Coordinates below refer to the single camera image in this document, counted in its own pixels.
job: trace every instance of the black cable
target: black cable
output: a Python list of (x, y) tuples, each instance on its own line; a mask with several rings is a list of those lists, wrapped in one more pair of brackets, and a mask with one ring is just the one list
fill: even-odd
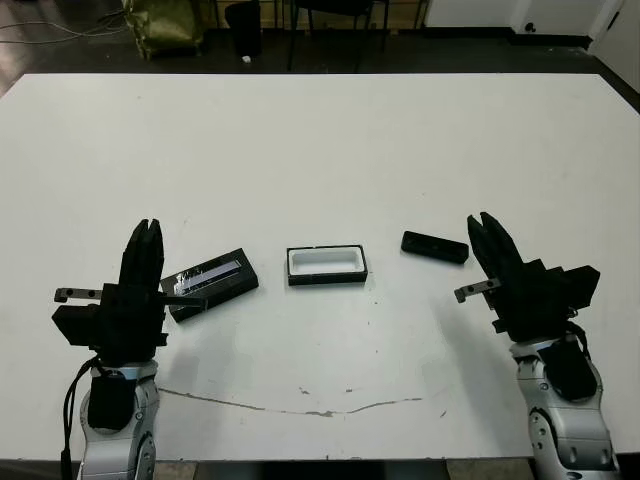
[(587, 332), (584, 331), (584, 328), (577, 323), (573, 323), (571, 320), (567, 320), (567, 331), (578, 337), (578, 340), (580, 340), (582, 344), (582, 353), (591, 360), (591, 353), (589, 353), (589, 345), (587, 344)]
[(76, 378), (73, 379), (67, 394), (64, 397), (64, 405), (62, 407), (62, 422), (64, 428), (64, 450), (60, 452), (60, 474), (62, 480), (73, 480), (71, 475), (71, 450), (69, 443), (71, 439), (71, 427), (73, 426), (73, 406), (76, 400), (76, 387), (82, 376), (93, 366), (98, 365), (98, 357), (95, 356), (91, 360), (87, 360), (82, 364)]
[(48, 26), (48, 27), (53, 27), (53, 28), (57, 28), (58, 30), (62, 30), (63, 32), (66, 33), (70, 33), (71, 35), (68, 37), (62, 37), (62, 38), (58, 38), (55, 40), (35, 40), (35, 41), (30, 41), (30, 40), (0, 40), (0, 43), (21, 43), (21, 44), (27, 44), (27, 45), (43, 45), (43, 44), (48, 44), (48, 43), (60, 43), (60, 42), (66, 42), (69, 40), (74, 40), (76, 38), (81, 38), (81, 37), (102, 37), (105, 35), (113, 35), (115, 33), (120, 33), (123, 32), (125, 30), (128, 29), (128, 27), (123, 26), (118, 28), (117, 30), (111, 30), (111, 25), (116, 21), (116, 20), (120, 20), (124, 18), (124, 10), (116, 10), (114, 12), (111, 13), (107, 13), (106, 15), (103, 15), (102, 17), (100, 17), (96, 23), (98, 23), (99, 25), (93, 28), (90, 28), (89, 30), (86, 30), (84, 32), (77, 32), (74, 30), (71, 30), (70, 28), (64, 26), (64, 25), (59, 25), (57, 23), (54, 22), (45, 22), (45, 21), (32, 21), (32, 22), (19, 22), (19, 23), (13, 23), (13, 24), (9, 24), (9, 25), (0, 25), (0, 30), (3, 30), (5, 28), (15, 28), (15, 27), (22, 27), (22, 26), (29, 26), (29, 25), (40, 25), (40, 26)]

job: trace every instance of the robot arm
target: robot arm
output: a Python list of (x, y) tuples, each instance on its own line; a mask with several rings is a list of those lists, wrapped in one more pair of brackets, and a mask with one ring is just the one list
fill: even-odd
[(156, 347), (166, 345), (162, 323), (166, 305), (203, 308), (201, 300), (168, 297), (158, 291), (164, 263), (160, 224), (143, 220), (122, 256), (117, 284), (100, 290), (60, 288), (54, 300), (99, 300), (85, 306), (63, 305), (53, 321), (71, 345), (96, 352), (85, 363), (65, 399), (63, 480), (71, 479), (71, 434), (75, 386), (91, 369), (91, 390), (80, 408), (86, 449), (80, 466), (83, 480), (141, 480), (153, 477), (153, 422), (159, 407), (154, 378)]
[(524, 263), (496, 219), (468, 219), (474, 254), (489, 280), (455, 291), (458, 302), (481, 293), (499, 319), (497, 333), (515, 342), (518, 383), (541, 480), (620, 479), (600, 411), (602, 381), (584, 330), (570, 319), (590, 305), (600, 274), (590, 266), (547, 270)]

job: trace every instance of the black rectangular box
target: black rectangular box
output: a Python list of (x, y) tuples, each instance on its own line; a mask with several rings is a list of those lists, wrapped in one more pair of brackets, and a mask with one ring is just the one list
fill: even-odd
[(469, 258), (469, 246), (466, 243), (409, 231), (404, 232), (402, 236), (401, 248), (405, 252), (451, 263), (463, 264)]
[[(167, 295), (188, 298), (204, 298), (208, 310), (258, 286), (258, 277), (253, 271), (244, 251), (239, 248), (208, 262), (188, 268), (160, 281)], [(198, 307), (172, 305), (169, 313), (181, 322), (202, 311)]]
[(362, 245), (287, 249), (287, 276), (291, 286), (364, 282), (367, 274)]

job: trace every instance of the chair leg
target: chair leg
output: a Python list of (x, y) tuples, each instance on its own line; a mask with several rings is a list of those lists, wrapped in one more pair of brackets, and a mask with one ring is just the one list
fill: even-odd
[(313, 10), (307, 8), (307, 17), (309, 18), (309, 34), (313, 35)]
[(293, 66), (293, 48), (296, 43), (296, 28), (298, 27), (298, 13), (300, 8), (298, 5), (294, 6), (295, 0), (291, 1), (291, 44), (289, 45), (289, 61), (287, 62), (287, 70), (290, 72)]
[(420, 21), (420, 28), (422, 28), (427, 21), (427, 13), (429, 13), (429, 7), (431, 6), (431, 0), (424, 0), (424, 12), (422, 12), (422, 20)]
[(384, 2), (384, 23), (382, 24), (382, 51), (387, 46), (387, 27), (389, 25), (389, 4), (391, 0), (386, 0)]
[(360, 63), (362, 62), (362, 55), (364, 54), (364, 47), (367, 44), (367, 37), (369, 34), (369, 23), (371, 22), (371, 10), (373, 10), (373, 2), (369, 5), (369, 9), (367, 10), (367, 17), (364, 21), (364, 33), (362, 38), (362, 44), (360, 45), (360, 49), (358, 51), (358, 59), (356, 60), (356, 66), (354, 69), (354, 73), (358, 73), (360, 70)]
[(418, 20), (420, 19), (420, 11), (422, 10), (422, 2), (423, 0), (420, 0), (418, 2), (418, 9), (416, 10), (416, 18), (413, 21), (413, 29), (415, 30), (416, 28), (418, 28)]
[[(220, 10), (218, 9), (218, 0), (213, 0), (213, 7), (216, 12), (216, 28), (220, 30)], [(209, 18), (211, 18), (211, 0), (209, 0)]]

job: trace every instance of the green bag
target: green bag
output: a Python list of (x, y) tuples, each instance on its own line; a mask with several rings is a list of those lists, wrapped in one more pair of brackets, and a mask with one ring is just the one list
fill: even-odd
[(195, 0), (123, 0), (127, 24), (144, 58), (162, 50), (202, 43), (202, 16)]

